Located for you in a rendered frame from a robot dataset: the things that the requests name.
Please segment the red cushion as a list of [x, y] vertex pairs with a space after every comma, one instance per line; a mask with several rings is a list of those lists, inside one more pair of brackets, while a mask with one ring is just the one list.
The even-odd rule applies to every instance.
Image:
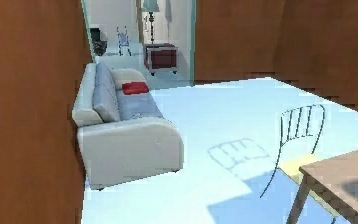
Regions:
[[129, 82], [122, 85], [122, 91], [125, 95], [147, 93], [149, 87], [145, 82]]

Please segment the dark red cabinet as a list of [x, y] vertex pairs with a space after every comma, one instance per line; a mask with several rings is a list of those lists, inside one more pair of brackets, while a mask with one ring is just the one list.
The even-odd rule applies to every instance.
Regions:
[[144, 65], [149, 73], [154, 76], [156, 72], [178, 72], [177, 66], [178, 48], [170, 43], [145, 44], [143, 46]]

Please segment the white sofa with blue cushions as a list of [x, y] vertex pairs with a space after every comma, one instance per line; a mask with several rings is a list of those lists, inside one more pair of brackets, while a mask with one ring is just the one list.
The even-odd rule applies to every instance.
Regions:
[[176, 126], [147, 93], [125, 95], [122, 85], [146, 82], [135, 69], [86, 65], [72, 109], [77, 141], [93, 190], [183, 168], [184, 144]]

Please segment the blue folding chair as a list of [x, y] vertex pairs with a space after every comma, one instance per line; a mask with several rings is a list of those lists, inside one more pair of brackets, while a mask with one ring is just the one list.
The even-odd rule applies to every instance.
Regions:
[[130, 49], [130, 41], [128, 36], [127, 27], [124, 27], [124, 31], [121, 32], [120, 29], [117, 29], [117, 38], [118, 38], [118, 53], [120, 56], [123, 55], [123, 49], [126, 48], [129, 55], [132, 55]]

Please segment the floor lamp with teal shade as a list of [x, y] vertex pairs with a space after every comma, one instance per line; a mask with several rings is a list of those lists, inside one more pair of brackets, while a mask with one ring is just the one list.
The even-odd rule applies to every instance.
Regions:
[[150, 22], [150, 40], [151, 43], [154, 43], [154, 14], [160, 11], [158, 0], [143, 0], [142, 11], [148, 13], [148, 19]]

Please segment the dark house plant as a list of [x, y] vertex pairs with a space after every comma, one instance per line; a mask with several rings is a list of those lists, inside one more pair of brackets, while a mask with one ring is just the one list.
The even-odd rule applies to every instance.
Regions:
[[101, 31], [99, 28], [90, 29], [91, 40], [93, 44], [94, 53], [97, 56], [102, 56], [107, 49], [107, 42], [101, 39]]

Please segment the light wooden table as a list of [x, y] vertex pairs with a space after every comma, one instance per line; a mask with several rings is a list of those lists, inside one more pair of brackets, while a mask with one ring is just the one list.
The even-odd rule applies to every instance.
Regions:
[[297, 224], [309, 191], [358, 224], [358, 150], [301, 166], [299, 171], [303, 178], [286, 224]]

